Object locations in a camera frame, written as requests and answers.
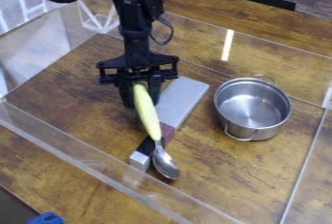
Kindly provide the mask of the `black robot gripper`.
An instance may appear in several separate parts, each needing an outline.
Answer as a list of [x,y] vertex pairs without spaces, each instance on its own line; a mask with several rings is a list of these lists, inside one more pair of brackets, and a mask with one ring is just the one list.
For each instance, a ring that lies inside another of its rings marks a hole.
[[[134,85],[124,80],[147,80],[152,75],[171,80],[178,77],[179,57],[154,53],[148,49],[147,33],[124,32],[124,53],[96,64],[100,71],[100,84],[116,84],[123,105],[127,109],[134,106]],[[162,78],[151,78],[147,83],[152,104],[158,103]]]

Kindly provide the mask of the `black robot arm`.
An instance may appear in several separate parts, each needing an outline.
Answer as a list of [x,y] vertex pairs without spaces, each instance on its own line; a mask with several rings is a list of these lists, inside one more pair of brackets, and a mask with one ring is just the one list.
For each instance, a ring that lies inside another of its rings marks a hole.
[[148,48],[151,24],[155,20],[166,26],[171,23],[161,16],[165,13],[162,0],[112,0],[119,16],[118,31],[123,37],[124,53],[100,61],[100,84],[112,84],[120,94],[123,105],[134,108],[134,83],[147,83],[152,104],[158,103],[161,85],[178,77],[179,57],[154,53]]

